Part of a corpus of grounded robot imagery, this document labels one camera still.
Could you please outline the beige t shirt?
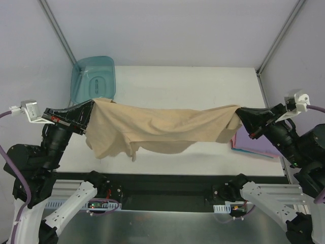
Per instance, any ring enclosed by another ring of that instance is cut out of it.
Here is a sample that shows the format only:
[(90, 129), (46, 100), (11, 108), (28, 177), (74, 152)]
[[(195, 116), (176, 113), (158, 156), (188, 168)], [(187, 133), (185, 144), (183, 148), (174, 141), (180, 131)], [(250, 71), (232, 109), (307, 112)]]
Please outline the beige t shirt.
[(207, 110), (153, 109), (94, 99), (86, 144), (97, 159), (125, 153), (136, 160), (139, 148), (179, 154), (197, 142), (228, 143), (241, 127), (237, 105)]

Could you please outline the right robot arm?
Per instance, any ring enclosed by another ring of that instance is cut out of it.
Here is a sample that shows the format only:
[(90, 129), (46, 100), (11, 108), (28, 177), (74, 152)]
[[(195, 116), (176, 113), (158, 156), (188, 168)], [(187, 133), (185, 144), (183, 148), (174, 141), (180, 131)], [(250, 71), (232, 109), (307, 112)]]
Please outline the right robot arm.
[(324, 243), (324, 124), (299, 136), (286, 108), (236, 110), (251, 139), (265, 136), (299, 172), (294, 174), (306, 197), (310, 213), (304, 214), (264, 193), (246, 175), (239, 174), (219, 190), (226, 201), (247, 200), (284, 230), (290, 243)]

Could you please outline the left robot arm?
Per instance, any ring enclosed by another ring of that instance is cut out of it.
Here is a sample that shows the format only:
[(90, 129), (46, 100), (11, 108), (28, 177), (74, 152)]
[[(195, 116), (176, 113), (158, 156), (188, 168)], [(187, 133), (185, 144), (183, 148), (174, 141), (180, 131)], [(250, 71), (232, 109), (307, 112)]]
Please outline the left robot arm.
[(42, 219), (63, 153), (72, 134), (85, 134), (93, 107), (94, 101), (89, 100), (66, 109), (47, 108), (41, 113), (36, 101), (27, 100), (1, 114), (25, 114), (30, 123), (43, 124), (40, 145), (16, 144), (8, 151), (1, 150), (6, 161), (4, 170), (15, 178), (15, 213), (7, 243), (57, 243), (67, 223), (83, 205), (106, 195), (106, 178), (92, 171), (58, 210)]

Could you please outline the teal folded t shirt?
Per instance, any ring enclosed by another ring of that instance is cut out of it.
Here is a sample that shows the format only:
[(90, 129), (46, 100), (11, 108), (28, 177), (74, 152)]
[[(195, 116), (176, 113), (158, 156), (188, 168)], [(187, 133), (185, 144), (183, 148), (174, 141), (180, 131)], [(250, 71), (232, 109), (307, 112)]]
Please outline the teal folded t shirt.
[(263, 157), (272, 158), (272, 159), (274, 158), (273, 156), (264, 155), (264, 154), (260, 154), (260, 153), (257, 153), (257, 152), (252, 152), (252, 151), (248, 151), (248, 150), (244, 150), (244, 149), (239, 149), (239, 148), (234, 148), (234, 147), (231, 147), (231, 150), (239, 151), (239, 152), (247, 153), (247, 154), (254, 154), (254, 155), (263, 156)]

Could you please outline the teal plastic basin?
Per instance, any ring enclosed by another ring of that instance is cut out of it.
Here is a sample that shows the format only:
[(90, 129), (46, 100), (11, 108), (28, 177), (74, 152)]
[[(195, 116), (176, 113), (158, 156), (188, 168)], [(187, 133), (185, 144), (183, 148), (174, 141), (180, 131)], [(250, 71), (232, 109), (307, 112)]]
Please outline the teal plastic basin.
[(71, 101), (80, 104), (95, 98), (113, 99), (116, 93), (114, 60), (93, 56), (77, 61), (72, 69)]

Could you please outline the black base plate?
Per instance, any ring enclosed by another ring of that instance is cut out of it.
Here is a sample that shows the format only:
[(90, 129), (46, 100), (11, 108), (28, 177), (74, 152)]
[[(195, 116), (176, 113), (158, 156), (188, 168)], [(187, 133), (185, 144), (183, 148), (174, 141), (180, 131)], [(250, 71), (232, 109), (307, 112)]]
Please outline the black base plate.
[(252, 179), (237, 176), (190, 176), (106, 173), (104, 189), (97, 194), (116, 200), (123, 210), (213, 212), (226, 200), (242, 200), (240, 190)]

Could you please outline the left aluminium frame post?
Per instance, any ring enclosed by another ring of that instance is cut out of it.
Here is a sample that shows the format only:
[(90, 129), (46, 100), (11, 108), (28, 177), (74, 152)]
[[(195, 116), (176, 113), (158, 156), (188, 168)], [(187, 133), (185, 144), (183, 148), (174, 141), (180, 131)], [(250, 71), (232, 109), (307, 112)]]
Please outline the left aluminium frame post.
[(69, 61), (71, 62), (72, 65), (74, 65), (76, 63), (76, 58), (75, 58), (75, 56), (74, 56), (74, 54), (73, 54), (67, 40), (66, 40), (66, 38), (65, 38), (65, 36), (64, 36), (64, 34), (63, 34), (63, 32), (62, 32), (56, 18), (55, 18), (51, 8), (50, 8), (50, 5), (48, 4), (48, 1), (39, 0), (38, 2), (40, 4), (44, 14), (46, 15), (51, 27), (53, 28), (53, 30), (54, 30), (54, 32), (55, 32), (55, 34), (56, 34), (62, 48), (63, 48), (63, 50), (65, 51), (65, 53), (66, 53), (66, 55), (67, 55), (67, 57), (69, 59)]

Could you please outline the aluminium frame post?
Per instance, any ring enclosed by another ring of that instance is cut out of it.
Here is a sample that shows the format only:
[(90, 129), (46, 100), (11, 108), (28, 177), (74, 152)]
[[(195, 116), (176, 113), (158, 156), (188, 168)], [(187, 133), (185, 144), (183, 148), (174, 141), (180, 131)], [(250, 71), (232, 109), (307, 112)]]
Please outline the aluminium frame post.
[(266, 56), (264, 57), (261, 65), (256, 70), (257, 77), (260, 77), (261, 74), (263, 73), (264, 69), (266, 68), (266, 66), (268, 65), (268, 63), (271, 60), (272, 56), (275, 54), (276, 50), (278, 49), (278, 47), (280, 46), (280, 44), (282, 43), (282, 41), (286, 37), (289, 29), (291, 28), (291, 26), (295, 22), (296, 18), (298, 17), (298, 15), (302, 11), (302, 9), (303, 9), (303, 7), (305, 6), (306, 3), (307, 3), (307, 0), (298, 0), (298, 1), (296, 1), (294, 7), (290, 11), (290, 13), (289, 13), (288, 17), (286, 18), (283, 26), (281, 27), (279, 33), (277, 34), (277, 36), (274, 39), (271, 47), (269, 48)]
[(65, 53), (66, 53), (66, 55), (67, 55), (67, 57), (69, 59), (69, 61), (71, 62), (72, 65), (74, 65), (76, 63), (76, 58), (75, 58), (75, 56), (74, 56), (74, 54), (73, 54), (67, 40), (66, 40), (66, 38), (65, 38), (65, 36), (64, 36), (64, 34), (63, 34), (63, 32), (62, 32), (56, 18), (55, 18), (51, 8), (50, 8), (50, 5), (48, 4), (48, 1), (39, 0), (38, 2), (40, 4), (44, 14), (46, 15), (51, 27), (53, 28), (53, 30), (54, 30), (54, 32), (55, 32), (55, 34), (56, 34), (62, 48), (63, 48), (63, 50), (65, 51)]

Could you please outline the right aluminium frame post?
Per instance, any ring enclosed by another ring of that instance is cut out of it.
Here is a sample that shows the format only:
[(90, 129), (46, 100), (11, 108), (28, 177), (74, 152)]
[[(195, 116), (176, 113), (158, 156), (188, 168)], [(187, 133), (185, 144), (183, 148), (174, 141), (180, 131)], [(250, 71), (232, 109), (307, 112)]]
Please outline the right aluminium frame post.
[(264, 69), (266, 68), (266, 66), (268, 65), (268, 63), (271, 60), (272, 56), (275, 54), (276, 50), (278, 49), (278, 47), (280, 46), (280, 44), (282, 43), (282, 41), (286, 37), (289, 29), (291, 28), (291, 26), (295, 22), (296, 18), (298, 17), (298, 15), (302, 11), (302, 9), (303, 9), (303, 7), (305, 6), (306, 3), (307, 3), (307, 0), (298, 0), (298, 1), (296, 1), (294, 7), (290, 11), (290, 13), (289, 13), (288, 17), (286, 18), (283, 26), (281, 27), (279, 33), (277, 34), (277, 36), (274, 39), (271, 47), (269, 48), (266, 56), (264, 57), (261, 65), (256, 70), (257, 77), (260, 77), (261, 74), (263, 73)]

